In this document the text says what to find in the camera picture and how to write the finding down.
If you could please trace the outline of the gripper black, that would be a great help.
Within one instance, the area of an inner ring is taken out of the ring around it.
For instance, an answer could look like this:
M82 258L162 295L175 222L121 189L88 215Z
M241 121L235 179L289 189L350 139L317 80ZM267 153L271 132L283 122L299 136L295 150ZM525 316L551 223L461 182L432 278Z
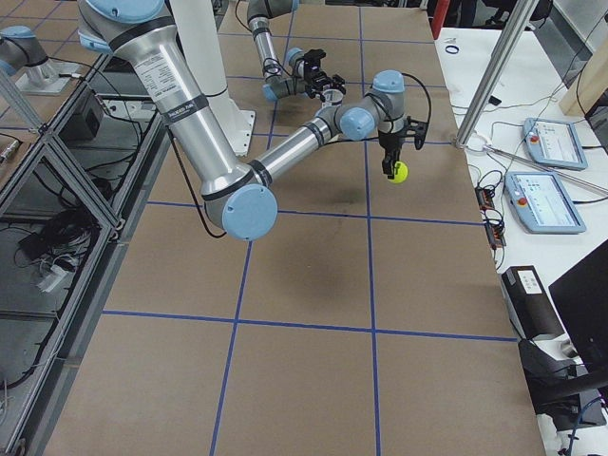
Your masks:
M382 171L388 179L391 179L398 174L399 152L401 151L404 140L405 134L402 131L378 131L379 144L385 150L385 155L382 160Z
M321 103L328 100L332 90L346 94L346 81L338 74L329 77L321 67L304 65L305 92L310 99L318 99Z

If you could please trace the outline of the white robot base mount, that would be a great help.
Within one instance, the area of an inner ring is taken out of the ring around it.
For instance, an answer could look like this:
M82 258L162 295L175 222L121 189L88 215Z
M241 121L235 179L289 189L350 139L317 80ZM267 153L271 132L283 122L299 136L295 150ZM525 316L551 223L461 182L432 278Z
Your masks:
M240 109L228 98L223 104L223 131L238 157L245 157L250 150L250 144L256 123L254 110Z

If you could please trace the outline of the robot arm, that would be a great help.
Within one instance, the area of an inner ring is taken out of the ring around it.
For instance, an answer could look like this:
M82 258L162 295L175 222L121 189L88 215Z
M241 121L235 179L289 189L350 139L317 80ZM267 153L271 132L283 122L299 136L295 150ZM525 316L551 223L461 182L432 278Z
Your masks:
M273 45L270 21L294 13L298 7L299 2L292 0L248 2L246 28L251 31L261 64L265 80L262 91L271 102L305 94L326 103L332 94L346 94L346 81L339 74L329 75L322 66L326 51L322 48L304 51L293 47L286 53L285 61L281 62Z
M386 177L406 178L399 159L409 128L401 72L377 73L361 100L324 104L279 145L245 161L256 115L230 97L209 2L81 1L78 11L81 44L132 65L200 178L206 219L226 234L267 234L277 216L272 183L337 137L359 142L376 134Z

